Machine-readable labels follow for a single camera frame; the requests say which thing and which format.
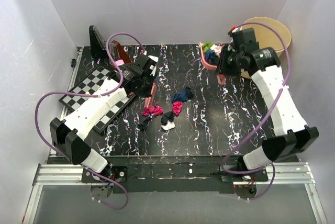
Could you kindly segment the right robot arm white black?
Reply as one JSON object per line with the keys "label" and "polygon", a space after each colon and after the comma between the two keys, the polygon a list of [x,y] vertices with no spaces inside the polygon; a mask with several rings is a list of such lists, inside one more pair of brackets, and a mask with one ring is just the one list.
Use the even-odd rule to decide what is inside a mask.
{"label": "right robot arm white black", "polygon": [[318,137],[317,127],[309,127],[298,112],[286,85],[281,62],[271,47],[260,48],[253,28],[229,31],[230,45],[221,50],[217,71],[224,75],[248,72],[261,92],[275,136],[257,149],[238,158],[236,166],[222,167],[221,174],[248,181],[265,166],[304,152]]}

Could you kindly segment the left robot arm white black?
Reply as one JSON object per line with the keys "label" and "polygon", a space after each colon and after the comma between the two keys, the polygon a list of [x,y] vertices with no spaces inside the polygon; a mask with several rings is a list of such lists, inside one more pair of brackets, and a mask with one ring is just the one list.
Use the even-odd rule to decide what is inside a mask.
{"label": "left robot arm white black", "polygon": [[123,63],[114,70],[107,70],[106,78],[93,97],[85,99],[63,120],[52,120],[50,131],[53,146],[72,164],[91,169],[98,181],[108,181],[112,175],[111,163],[84,140],[92,128],[129,95],[148,99],[153,97],[158,61],[158,57],[139,54],[133,63]]}

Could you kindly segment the pink hand brush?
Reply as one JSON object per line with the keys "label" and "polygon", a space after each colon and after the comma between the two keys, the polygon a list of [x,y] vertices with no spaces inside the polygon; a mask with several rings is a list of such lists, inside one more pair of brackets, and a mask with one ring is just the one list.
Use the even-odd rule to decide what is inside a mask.
{"label": "pink hand brush", "polygon": [[146,97],[145,99],[145,104],[144,104],[145,108],[149,108],[150,106],[152,106],[156,91],[157,91],[157,86],[155,83],[153,83],[150,96]]}

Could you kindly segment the pink plastic dustpan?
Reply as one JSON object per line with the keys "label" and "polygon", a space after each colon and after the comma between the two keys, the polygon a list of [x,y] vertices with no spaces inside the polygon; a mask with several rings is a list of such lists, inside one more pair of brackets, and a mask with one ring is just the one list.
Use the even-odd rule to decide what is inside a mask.
{"label": "pink plastic dustpan", "polygon": [[209,64],[206,60],[205,60],[205,53],[203,50],[202,50],[202,44],[203,43],[199,43],[199,46],[200,46],[200,59],[201,59],[201,62],[202,62],[202,65],[207,69],[207,70],[210,70],[210,71],[214,71],[216,73],[216,77],[217,77],[217,81],[218,81],[218,84],[220,85],[224,85],[226,83],[226,77],[224,74],[218,74],[216,72],[216,69],[218,67],[218,64],[219,64],[219,60],[220,60],[220,56],[219,54],[220,53],[216,53],[216,57],[215,59],[213,60],[212,64]]}

